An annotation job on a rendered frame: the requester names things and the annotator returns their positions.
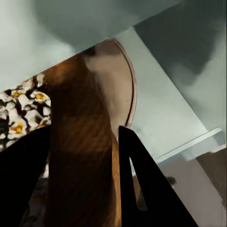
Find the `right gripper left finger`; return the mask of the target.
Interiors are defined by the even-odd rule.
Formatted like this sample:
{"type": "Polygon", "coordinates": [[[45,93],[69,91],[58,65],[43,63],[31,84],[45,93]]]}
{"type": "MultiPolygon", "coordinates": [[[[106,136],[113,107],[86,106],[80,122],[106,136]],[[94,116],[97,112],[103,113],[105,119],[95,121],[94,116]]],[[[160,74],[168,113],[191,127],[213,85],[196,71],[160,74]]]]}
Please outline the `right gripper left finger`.
{"type": "Polygon", "coordinates": [[[38,127],[0,152],[0,227],[20,227],[47,163],[51,127],[38,127]]]}

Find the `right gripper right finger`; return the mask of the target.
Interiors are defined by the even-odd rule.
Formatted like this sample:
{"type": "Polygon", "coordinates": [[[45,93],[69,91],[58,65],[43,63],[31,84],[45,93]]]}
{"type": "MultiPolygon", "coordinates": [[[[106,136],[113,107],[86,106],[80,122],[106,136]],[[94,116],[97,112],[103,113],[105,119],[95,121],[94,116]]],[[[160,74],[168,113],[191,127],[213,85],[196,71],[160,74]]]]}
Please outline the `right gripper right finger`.
{"type": "Polygon", "coordinates": [[[137,134],[119,127],[122,227],[198,227],[137,134]],[[137,208],[130,157],[148,208],[137,208]]]}

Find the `popcorn bag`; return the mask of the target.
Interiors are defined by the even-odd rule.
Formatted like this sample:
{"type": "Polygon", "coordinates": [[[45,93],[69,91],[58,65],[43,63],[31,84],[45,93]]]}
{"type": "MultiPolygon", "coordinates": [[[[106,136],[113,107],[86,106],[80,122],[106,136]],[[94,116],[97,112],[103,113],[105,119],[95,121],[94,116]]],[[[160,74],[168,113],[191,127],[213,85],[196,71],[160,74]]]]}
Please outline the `popcorn bag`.
{"type": "Polygon", "coordinates": [[[42,71],[51,104],[44,227],[117,227],[119,143],[82,52],[42,71]]]}

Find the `microwave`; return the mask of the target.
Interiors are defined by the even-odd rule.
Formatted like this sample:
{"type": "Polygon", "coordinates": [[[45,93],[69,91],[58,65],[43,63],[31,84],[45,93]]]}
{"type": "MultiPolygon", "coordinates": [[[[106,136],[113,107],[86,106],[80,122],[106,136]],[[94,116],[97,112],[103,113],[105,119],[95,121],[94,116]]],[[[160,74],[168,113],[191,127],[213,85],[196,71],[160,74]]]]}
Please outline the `microwave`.
{"type": "Polygon", "coordinates": [[[227,0],[0,0],[0,92],[80,52],[156,164],[227,136],[227,0]]]}

